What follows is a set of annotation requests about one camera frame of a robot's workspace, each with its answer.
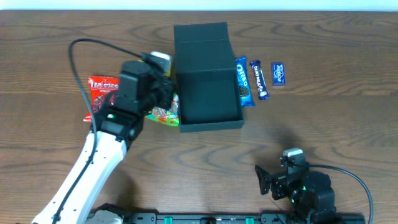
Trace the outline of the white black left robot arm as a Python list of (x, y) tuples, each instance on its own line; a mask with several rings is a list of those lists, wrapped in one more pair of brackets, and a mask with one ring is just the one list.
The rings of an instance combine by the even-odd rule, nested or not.
[(124, 159), (153, 108), (169, 109), (174, 97), (170, 60), (127, 61), (118, 89), (105, 95), (75, 165), (33, 223), (85, 223), (103, 185)]

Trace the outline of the red Maltesers bag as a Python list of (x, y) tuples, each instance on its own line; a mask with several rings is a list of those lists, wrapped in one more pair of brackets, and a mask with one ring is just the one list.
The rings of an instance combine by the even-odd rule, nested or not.
[(91, 109), (98, 112), (109, 92), (119, 89), (119, 78), (104, 76), (89, 76), (88, 86), (91, 93)]

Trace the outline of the black gift box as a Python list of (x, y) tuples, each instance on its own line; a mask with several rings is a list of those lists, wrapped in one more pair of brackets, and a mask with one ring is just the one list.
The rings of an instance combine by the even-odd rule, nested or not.
[(244, 124), (226, 22), (174, 26), (175, 74), (183, 133)]

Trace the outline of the colourful Haribo gummy bag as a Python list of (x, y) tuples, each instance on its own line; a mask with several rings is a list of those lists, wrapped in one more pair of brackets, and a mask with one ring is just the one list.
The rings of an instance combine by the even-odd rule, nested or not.
[(171, 107), (167, 110), (154, 107), (146, 116), (147, 119), (165, 124), (167, 126), (177, 127), (180, 124), (179, 119), (179, 97), (174, 93)]

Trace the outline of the blue Oreo cookie pack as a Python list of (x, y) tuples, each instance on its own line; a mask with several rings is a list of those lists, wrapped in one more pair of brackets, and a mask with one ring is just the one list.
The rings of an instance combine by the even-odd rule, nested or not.
[(235, 62), (241, 106), (243, 108), (247, 106), (255, 106), (255, 103), (252, 99), (251, 88), (248, 80), (247, 57), (243, 56), (237, 58)]

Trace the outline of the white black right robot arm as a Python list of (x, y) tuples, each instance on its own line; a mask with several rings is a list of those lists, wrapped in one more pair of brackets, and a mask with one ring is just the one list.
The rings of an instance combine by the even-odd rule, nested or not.
[(290, 222), (339, 223), (329, 176), (311, 171), (301, 150), (284, 151), (280, 161), (286, 171), (278, 174), (270, 174), (255, 166), (261, 194), (271, 193), (274, 200), (288, 198), (294, 208)]

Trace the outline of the blue Eclipse mint box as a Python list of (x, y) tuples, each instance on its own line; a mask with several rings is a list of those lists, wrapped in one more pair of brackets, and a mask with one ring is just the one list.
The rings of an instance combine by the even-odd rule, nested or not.
[(277, 62), (272, 63), (272, 84), (274, 86), (284, 86), (285, 85), (285, 69), (284, 64)]

